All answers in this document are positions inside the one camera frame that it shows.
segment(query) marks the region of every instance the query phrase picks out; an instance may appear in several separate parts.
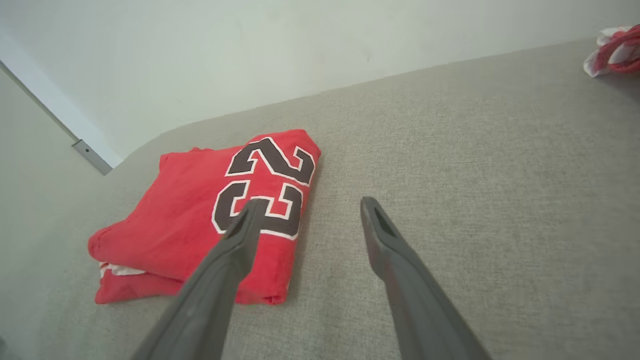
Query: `red jersey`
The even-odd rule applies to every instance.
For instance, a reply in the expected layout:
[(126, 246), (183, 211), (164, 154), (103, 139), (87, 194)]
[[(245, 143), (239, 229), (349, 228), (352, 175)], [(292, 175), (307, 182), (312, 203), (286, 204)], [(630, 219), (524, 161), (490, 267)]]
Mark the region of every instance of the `red jersey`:
[(176, 294), (246, 202), (258, 198), (268, 202), (265, 224), (236, 302), (284, 302), (320, 154), (304, 130), (290, 130), (244, 147), (163, 155), (134, 211), (89, 239), (102, 275), (95, 301)]

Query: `printed number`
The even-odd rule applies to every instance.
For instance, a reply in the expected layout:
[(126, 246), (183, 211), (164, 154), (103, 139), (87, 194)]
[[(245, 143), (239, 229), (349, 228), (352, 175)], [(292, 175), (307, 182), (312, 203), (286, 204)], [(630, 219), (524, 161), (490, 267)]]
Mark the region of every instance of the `printed number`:
[[(297, 167), (294, 167), (271, 137), (249, 143), (234, 155), (225, 176), (252, 174), (255, 170), (255, 164), (258, 162), (257, 159), (252, 159), (254, 153), (260, 155), (260, 158), (274, 176), (284, 177), (309, 186), (316, 169), (313, 156), (296, 146), (293, 156), (298, 158), (300, 163)], [(219, 234), (223, 234), (231, 225), (233, 218), (239, 214), (240, 209), (234, 211), (236, 202), (246, 198), (250, 183), (251, 180), (231, 181), (218, 193), (213, 207), (211, 222)], [(297, 186), (289, 183), (282, 185), (278, 201), (287, 204), (287, 210), (284, 215), (271, 212), (273, 203), (276, 201), (273, 197), (255, 195), (251, 196), (251, 199), (263, 199), (269, 202), (265, 214), (264, 228), (260, 231), (261, 233), (281, 236), (290, 240), (295, 240), (298, 237), (300, 212), (302, 210), (302, 191)]]

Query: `gray couch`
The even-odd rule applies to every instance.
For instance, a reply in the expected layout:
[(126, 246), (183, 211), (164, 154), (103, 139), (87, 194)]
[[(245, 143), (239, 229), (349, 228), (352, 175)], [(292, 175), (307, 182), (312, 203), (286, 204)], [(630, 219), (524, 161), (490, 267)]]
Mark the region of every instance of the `gray couch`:
[(358, 202), (376, 197), (495, 359), (631, 359), (640, 340), (640, 82), (593, 40), (463, 61), (180, 127), (81, 199), (2, 284), (25, 359), (125, 359), (170, 298), (93, 303), (89, 236), (161, 154), (306, 129), (323, 152), (288, 301), (236, 306), (241, 359), (398, 359)]

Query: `red and white cloth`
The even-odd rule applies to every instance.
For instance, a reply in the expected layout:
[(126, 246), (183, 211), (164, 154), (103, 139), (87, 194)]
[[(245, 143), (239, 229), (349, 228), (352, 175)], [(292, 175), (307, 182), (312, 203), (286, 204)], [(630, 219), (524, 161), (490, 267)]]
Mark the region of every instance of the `red and white cloth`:
[(604, 29), (596, 42), (600, 48), (583, 65), (592, 78), (612, 71), (640, 71), (640, 25)]
[(300, 216), (321, 155), (304, 130), (261, 135), (245, 147), (193, 149), (160, 159), (160, 171), (134, 211), (95, 233), (98, 304), (174, 295), (249, 199), (269, 201), (241, 304), (285, 301)]

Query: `white trim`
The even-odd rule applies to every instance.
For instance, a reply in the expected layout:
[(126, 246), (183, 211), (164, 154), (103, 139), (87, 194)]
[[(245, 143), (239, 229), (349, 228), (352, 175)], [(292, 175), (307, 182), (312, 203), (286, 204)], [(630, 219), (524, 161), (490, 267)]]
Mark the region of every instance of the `white trim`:
[(102, 131), (49, 79), (20, 45), (0, 28), (0, 60), (16, 78), (74, 135), (84, 140), (109, 166), (122, 158), (111, 148)]

